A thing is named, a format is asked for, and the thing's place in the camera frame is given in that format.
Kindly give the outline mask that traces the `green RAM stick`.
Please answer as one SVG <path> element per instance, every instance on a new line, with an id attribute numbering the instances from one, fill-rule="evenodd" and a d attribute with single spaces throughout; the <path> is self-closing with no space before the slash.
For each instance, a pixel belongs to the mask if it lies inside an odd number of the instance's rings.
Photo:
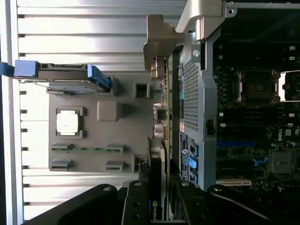
<path id="1" fill-rule="evenodd" d="M 53 151 L 66 151 L 66 152 L 112 152 L 121 153 L 122 149 L 112 149 L 112 148 L 80 148 L 80 147 L 70 147 L 66 149 L 54 148 Z"/>

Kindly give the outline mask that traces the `grey printed parts rack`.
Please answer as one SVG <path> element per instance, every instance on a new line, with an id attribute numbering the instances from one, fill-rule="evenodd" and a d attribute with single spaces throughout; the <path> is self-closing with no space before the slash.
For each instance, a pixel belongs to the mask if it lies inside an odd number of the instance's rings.
<path id="1" fill-rule="evenodd" d="M 160 84 L 148 75 L 111 77 L 107 93 L 70 94 L 49 92 L 49 169 L 64 172 L 132 173 L 148 156 L 148 139 L 153 136 L 154 110 Z M 57 114 L 75 111 L 79 131 L 60 135 Z M 54 148 L 112 148 L 121 153 L 66 152 Z"/>

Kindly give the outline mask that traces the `green motherboard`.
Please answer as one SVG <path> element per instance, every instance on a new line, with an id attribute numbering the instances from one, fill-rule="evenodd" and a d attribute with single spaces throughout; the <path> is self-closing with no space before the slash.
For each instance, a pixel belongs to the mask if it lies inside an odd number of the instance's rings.
<path id="1" fill-rule="evenodd" d="M 236 100 L 237 72 L 300 70 L 300 43 L 217 43 L 213 60 L 217 142 L 256 142 L 254 147 L 217 146 L 217 180 L 249 179 L 256 190 L 300 187 L 300 102 L 250 106 Z M 290 174 L 271 172 L 271 155 L 276 151 L 291 152 Z"/>

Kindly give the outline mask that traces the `grey chipset heatsink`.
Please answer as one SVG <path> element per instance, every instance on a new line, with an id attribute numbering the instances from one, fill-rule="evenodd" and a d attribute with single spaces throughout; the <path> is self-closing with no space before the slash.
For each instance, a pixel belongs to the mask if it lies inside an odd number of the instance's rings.
<path id="1" fill-rule="evenodd" d="M 273 152 L 271 155 L 271 172 L 274 174 L 290 174 L 292 172 L 291 152 Z"/>

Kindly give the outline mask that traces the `silver CPU chip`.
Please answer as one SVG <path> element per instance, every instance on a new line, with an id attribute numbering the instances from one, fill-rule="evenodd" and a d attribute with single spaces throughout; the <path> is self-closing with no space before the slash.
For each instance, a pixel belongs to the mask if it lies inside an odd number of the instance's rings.
<path id="1" fill-rule="evenodd" d="M 60 135 L 75 135 L 79 131 L 79 116 L 75 111 L 60 111 L 57 114 L 57 132 Z"/>

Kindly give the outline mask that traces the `black open PC case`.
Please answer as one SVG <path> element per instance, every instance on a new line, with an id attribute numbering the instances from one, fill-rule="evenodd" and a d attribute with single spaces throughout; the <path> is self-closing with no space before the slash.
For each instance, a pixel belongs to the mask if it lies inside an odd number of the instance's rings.
<path id="1" fill-rule="evenodd" d="M 217 180 L 214 47 L 217 43 L 300 43 L 300 0 L 187 0 L 176 31 L 186 36 L 179 63 L 181 176 L 206 190 Z M 190 152 L 192 143 L 199 146 L 197 157 Z M 189 157 L 197 158 L 197 170 L 188 165 Z M 269 191 L 296 189 L 300 187 Z"/>

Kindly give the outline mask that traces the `CPU socket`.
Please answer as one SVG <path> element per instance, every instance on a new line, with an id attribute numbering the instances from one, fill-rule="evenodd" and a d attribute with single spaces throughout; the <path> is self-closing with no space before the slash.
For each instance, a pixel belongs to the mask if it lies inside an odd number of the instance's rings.
<path id="1" fill-rule="evenodd" d="M 237 102 L 242 105 L 265 106 L 280 101 L 280 73 L 274 69 L 251 69 L 236 73 Z"/>

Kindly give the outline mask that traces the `metal socket cover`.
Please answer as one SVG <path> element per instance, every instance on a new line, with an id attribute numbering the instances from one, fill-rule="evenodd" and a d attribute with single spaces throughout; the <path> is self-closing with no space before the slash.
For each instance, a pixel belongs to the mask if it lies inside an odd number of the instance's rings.
<path id="1" fill-rule="evenodd" d="M 278 84 L 281 102 L 300 102 L 300 70 L 282 73 Z"/>

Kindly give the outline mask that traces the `hard disk in blue caddy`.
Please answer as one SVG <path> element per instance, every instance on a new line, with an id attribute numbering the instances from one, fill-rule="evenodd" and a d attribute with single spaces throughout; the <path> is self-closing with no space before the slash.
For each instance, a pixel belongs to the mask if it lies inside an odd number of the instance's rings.
<path id="1" fill-rule="evenodd" d="M 15 65 L 0 62 L 0 75 L 21 83 L 33 83 L 50 91 L 83 94 L 110 92 L 111 79 L 92 64 L 53 64 L 16 60 Z"/>

